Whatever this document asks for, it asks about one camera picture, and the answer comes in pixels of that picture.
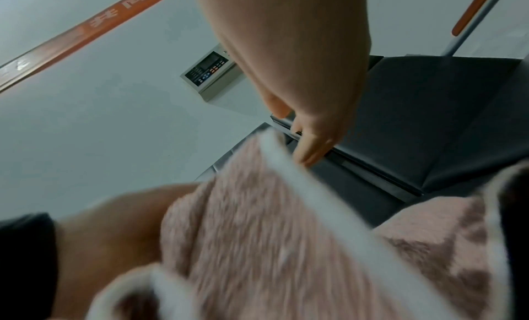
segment fuzzy pink fabric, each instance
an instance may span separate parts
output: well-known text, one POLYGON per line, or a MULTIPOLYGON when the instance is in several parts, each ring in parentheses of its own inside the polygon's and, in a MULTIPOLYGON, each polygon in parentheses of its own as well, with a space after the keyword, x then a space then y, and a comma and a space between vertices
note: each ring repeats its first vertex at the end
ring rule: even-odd
MULTIPOLYGON (((435 198, 370 230, 281 145, 271 132, 247 140, 214 179, 171 206, 164 269, 141 278, 142 289, 176 304, 159 286, 181 288, 169 277, 177 275, 206 320, 508 318, 498 198, 521 166, 474 197, 435 198)), ((167 314, 174 310, 158 318, 191 320, 167 314)))

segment orange banner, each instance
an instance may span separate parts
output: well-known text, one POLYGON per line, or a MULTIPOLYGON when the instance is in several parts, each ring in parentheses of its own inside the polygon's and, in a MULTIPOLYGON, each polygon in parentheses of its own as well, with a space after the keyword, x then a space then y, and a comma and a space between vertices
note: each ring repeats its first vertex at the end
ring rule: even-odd
POLYGON ((67 57, 161 0, 121 0, 0 67, 0 92, 67 57))

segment pink towel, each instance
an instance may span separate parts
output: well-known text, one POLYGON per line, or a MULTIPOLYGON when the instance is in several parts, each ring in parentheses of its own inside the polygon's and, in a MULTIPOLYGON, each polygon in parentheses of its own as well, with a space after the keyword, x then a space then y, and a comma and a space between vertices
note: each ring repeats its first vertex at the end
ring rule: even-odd
POLYGON ((88 319, 507 319, 498 198, 524 168, 372 230, 264 132, 172 205, 162 265, 116 279, 88 319))

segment electrical box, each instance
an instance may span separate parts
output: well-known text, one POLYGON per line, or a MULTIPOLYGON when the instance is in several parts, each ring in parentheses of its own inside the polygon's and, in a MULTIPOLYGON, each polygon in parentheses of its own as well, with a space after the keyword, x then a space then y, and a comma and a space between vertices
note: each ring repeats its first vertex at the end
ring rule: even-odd
POLYGON ((240 74, 242 74, 242 70, 222 45, 218 44, 180 77, 207 102, 232 83, 240 74))

